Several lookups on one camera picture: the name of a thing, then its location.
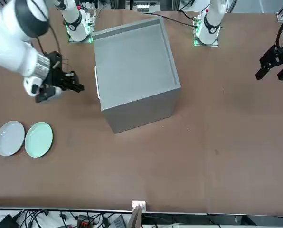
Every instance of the plate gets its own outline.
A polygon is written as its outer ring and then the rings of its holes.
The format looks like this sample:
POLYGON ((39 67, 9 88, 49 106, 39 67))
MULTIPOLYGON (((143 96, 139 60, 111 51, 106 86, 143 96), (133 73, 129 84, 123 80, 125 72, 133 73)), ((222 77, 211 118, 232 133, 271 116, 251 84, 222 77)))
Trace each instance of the plate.
POLYGON ((28 131, 24 146, 29 156, 39 158, 50 149, 53 141, 53 131, 45 122, 34 124, 28 131))
POLYGON ((9 121, 0 128, 0 155, 11 156, 24 141, 24 127, 18 121, 9 121))

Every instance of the gray box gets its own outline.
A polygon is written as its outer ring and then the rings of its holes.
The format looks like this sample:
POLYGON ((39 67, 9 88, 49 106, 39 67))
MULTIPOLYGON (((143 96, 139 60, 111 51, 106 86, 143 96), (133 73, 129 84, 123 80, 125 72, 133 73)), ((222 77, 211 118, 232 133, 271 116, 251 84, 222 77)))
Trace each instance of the gray box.
POLYGON ((162 17, 94 33, 101 110, 114 133, 172 115, 180 91, 162 17))

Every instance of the box handle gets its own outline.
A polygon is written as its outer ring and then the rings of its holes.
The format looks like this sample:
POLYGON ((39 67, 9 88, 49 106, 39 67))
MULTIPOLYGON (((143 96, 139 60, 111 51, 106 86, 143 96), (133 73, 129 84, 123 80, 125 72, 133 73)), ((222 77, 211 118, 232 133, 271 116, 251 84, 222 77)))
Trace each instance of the box handle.
POLYGON ((94 66, 94 71, 95 71, 95 80, 96 80, 96 90, 97 90, 97 97, 100 100, 99 96, 99 89, 98 89, 98 79, 97 79, 97 70, 96 70, 96 65, 94 66))

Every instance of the brown table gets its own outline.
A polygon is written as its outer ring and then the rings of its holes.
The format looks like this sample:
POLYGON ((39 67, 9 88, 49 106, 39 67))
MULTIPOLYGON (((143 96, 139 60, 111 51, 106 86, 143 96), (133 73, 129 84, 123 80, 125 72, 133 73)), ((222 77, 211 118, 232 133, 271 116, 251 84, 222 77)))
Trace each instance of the brown table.
MULTIPOLYGON (((96 28, 148 17, 103 10, 96 28)), ((175 114, 119 134, 100 112, 93 45, 68 44, 55 10, 51 23, 86 90, 36 104, 20 75, 0 68, 0 127, 45 121, 54 131, 40 159, 24 148, 0 156, 0 206, 131 209, 145 200, 151 211, 283 215, 283 82, 278 69, 255 79, 275 15, 226 14, 219 48, 193 47, 190 27, 165 20, 182 85, 175 114)), ((51 33, 41 41, 56 50, 51 33)))

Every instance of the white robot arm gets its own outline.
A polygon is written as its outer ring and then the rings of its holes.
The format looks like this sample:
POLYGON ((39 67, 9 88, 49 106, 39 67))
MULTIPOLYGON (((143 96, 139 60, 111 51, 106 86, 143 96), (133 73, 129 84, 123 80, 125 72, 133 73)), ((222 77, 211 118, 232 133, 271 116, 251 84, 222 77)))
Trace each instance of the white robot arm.
POLYGON ((65 19, 70 37, 76 41, 83 41, 90 33, 90 14, 83 9, 78 10, 74 0, 52 0, 65 19))
POLYGON ((202 26, 197 34, 203 44, 210 45, 216 41, 226 10, 225 0, 210 0, 208 13, 202 15, 202 26))
POLYGON ((48 29, 48 10, 43 0, 11 0, 0 10, 0 66, 20 73, 27 94, 35 96, 36 102, 62 91, 84 90, 74 71, 62 71, 59 53, 38 53, 28 43, 48 29))

